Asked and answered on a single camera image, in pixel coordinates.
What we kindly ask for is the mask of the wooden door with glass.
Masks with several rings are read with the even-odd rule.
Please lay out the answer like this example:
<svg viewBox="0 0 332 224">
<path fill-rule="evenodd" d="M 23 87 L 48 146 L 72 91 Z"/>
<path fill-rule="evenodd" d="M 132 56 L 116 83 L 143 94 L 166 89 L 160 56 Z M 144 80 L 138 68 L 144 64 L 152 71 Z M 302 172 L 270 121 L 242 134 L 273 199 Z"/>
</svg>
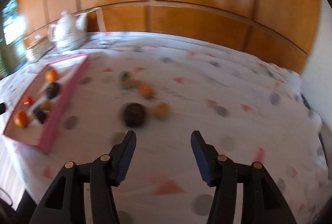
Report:
<svg viewBox="0 0 332 224">
<path fill-rule="evenodd" d="M 17 71 L 25 59 L 25 18 L 18 13 L 17 0 L 1 0 L 1 78 Z"/>
</svg>

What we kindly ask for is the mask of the pink shallow box tray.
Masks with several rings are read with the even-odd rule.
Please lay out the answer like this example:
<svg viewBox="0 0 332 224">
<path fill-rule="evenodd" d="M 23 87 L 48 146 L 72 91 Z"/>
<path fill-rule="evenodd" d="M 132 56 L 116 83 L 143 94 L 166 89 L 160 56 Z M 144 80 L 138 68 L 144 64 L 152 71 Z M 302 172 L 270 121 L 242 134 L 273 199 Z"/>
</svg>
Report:
<svg viewBox="0 0 332 224">
<path fill-rule="evenodd" d="M 89 64 L 86 53 L 48 63 L 12 110 L 3 136 L 42 153 L 51 150 L 58 123 Z"/>
</svg>

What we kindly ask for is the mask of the orange tangerine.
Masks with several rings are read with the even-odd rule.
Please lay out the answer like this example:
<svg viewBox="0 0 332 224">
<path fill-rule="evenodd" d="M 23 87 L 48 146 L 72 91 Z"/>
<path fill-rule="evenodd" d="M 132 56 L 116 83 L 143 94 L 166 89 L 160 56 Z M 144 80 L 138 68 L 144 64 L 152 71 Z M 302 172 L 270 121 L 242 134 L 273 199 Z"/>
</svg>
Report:
<svg viewBox="0 0 332 224">
<path fill-rule="evenodd" d="M 25 128 L 29 125 L 29 117 L 27 116 L 25 111 L 19 110 L 14 115 L 14 124 L 19 128 Z"/>
<path fill-rule="evenodd" d="M 59 74 L 55 69 L 50 69 L 45 73 L 44 77 L 47 82 L 57 82 L 59 79 Z"/>
</svg>

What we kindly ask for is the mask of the patterned white tablecloth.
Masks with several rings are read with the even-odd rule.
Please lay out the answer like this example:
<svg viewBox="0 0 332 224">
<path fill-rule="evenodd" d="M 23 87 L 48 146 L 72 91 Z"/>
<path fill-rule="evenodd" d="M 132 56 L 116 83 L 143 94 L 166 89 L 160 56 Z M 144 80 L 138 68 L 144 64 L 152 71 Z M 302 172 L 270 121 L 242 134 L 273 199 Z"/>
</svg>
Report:
<svg viewBox="0 0 332 224">
<path fill-rule="evenodd" d="M 121 115 L 129 103 L 145 106 L 126 179 L 113 190 L 121 223 L 206 223 L 214 190 L 202 180 L 190 145 L 194 130 L 234 162 L 261 162 L 298 223 L 314 223 L 331 197 L 331 180 L 319 139 L 320 116 L 301 96 L 302 78 L 291 70 L 223 46 L 156 34 L 112 35 L 81 49 L 50 52 L 1 81 L 1 135 L 13 165 L 40 202 L 68 161 L 87 163 L 106 154 L 128 131 Z M 89 64 L 62 113 L 51 150 L 3 136 L 12 110 L 42 68 L 86 53 Z M 130 71 L 155 90 L 123 89 Z M 153 106 L 169 104 L 165 120 Z"/>
</svg>

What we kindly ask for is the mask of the yellow longan fruit front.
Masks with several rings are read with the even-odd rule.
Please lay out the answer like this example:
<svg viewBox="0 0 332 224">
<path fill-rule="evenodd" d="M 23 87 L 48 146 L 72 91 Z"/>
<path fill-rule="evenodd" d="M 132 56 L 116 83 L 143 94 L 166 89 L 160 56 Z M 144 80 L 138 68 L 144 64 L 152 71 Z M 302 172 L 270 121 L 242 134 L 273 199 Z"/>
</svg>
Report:
<svg viewBox="0 0 332 224">
<path fill-rule="evenodd" d="M 40 108 L 44 111 L 48 111 L 50 112 L 52 107 L 53 107 L 53 102 L 49 99 L 46 99 L 45 101 L 43 101 L 41 104 L 40 104 Z"/>
</svg>

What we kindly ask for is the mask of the ornate tissue box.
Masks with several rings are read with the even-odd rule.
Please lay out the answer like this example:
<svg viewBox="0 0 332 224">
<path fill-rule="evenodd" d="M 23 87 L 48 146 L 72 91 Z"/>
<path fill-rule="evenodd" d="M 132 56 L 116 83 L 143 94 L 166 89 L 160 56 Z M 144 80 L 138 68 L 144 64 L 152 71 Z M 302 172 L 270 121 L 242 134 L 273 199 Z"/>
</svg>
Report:
<svg viewBox="0 0 332 224">
<path fill-rule="evenodd" d="M 25 58 L 27 62 L 35 63 L 54 47 L 54 43 L 47 36 L 36 35 L 34 41 L 25 50 Z"/>
</svg>

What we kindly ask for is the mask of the white ceramic electric kettle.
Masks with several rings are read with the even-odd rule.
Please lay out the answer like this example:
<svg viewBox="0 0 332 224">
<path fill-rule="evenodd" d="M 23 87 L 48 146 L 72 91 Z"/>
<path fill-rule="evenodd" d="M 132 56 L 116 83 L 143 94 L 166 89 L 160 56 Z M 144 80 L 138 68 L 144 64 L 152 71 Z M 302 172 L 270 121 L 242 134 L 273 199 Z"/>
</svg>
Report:
<svg viewBox="0 0 332 224">
<path fill-rule="evenodd" d="M 73 15 L 62 11 L 58 21 L 48 27 L 47 36 L 59 52 L 77 49 L 87 39 L 87 13 Z"/>
</svg>

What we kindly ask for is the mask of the orange tangerine front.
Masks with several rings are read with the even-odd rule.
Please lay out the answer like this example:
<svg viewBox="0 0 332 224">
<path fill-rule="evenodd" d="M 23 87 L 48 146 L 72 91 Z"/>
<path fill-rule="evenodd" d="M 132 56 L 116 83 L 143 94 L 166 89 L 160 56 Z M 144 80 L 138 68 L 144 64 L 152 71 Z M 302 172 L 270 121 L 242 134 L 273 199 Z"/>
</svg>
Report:
<svg viewBox="0 0 332 224">
<path fill-rule="evenodd" d="M 19 110 L 14 115 L 14 124 L 19 128 L 25 128 L 29 125 L 29 117 L 27 116 L 25 111 Z"/>
</svg>

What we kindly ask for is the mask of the red cherry tomato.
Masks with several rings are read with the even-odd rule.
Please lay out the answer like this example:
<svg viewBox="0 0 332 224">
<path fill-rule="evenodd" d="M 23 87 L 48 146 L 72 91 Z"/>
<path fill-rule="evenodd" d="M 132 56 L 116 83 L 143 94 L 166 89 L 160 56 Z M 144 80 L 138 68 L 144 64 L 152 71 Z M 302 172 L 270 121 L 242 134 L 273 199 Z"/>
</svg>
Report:
<svg viewBox="0 0 332 224">
<path fill-rule="evenodd" d="M 34 99 L 32 96 L 28 95 L 24 99 L 24 105 L 26 107 L 31 107 L 34 104 Z"/>
</svg>

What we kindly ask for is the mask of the yellow longan fruit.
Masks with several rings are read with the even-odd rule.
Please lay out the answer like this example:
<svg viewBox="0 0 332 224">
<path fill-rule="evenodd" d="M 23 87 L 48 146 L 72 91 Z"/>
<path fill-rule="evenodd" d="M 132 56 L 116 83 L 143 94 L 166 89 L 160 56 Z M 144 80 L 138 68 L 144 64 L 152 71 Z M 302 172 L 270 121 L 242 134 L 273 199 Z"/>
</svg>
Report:
<svg viewBox="0 0 332 224">
<path fill-rule="evenodd" d="M 52 107 L 53 107 L 53 102 L 49 99 L 46 99 L 45 101 L 43 101 L 41 104 L 40 104 L 40 108 L 44 111 L 48 111 L 50 112 Z"/>
<path fill-rule="evenodd" d="M 153 106 L 152 114 L 158 120 L 165 120 L 169 117 L 171 113 L 171 108 L 169 104 L 165 102 L 160 102 Z"/>
</svg>

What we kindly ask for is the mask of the small orange carrot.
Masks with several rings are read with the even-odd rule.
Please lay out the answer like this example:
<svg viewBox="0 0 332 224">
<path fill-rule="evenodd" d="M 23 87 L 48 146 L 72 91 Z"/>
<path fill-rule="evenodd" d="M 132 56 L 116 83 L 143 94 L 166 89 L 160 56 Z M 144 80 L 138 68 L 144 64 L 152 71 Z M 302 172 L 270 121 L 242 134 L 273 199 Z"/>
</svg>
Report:
<svg viewBox="0 0 332 224">
<path fill-rule="evenodd" d="M 141 96 L 145 99 L 153 99 L 155 97 L 155 90 L 144 82 L 138 85 L 138 89 Z"/>
</svg>

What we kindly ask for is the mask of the dark water chestnut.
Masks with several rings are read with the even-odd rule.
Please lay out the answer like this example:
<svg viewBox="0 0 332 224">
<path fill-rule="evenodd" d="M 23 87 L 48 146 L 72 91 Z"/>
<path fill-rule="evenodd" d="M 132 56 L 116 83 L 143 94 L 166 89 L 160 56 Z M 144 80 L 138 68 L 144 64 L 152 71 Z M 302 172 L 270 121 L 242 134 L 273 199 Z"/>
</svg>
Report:
<svg viewBox="0 0 332 224">
<path fill-rule="evenodd" d="M 61 90 L 61 84 L 58 82 L 51 82 L 49 83 L 48 87 L 45 90 L 46 98 L 47 99 L 54 99 L 58 96 Z"/>
<path fill-rule="evenodd" d="M 139 103 L 129 103 L 122 112 L 122 120 L 127 127 L 141 127 L 147 119 L 145 106 Z"/>
</svg>

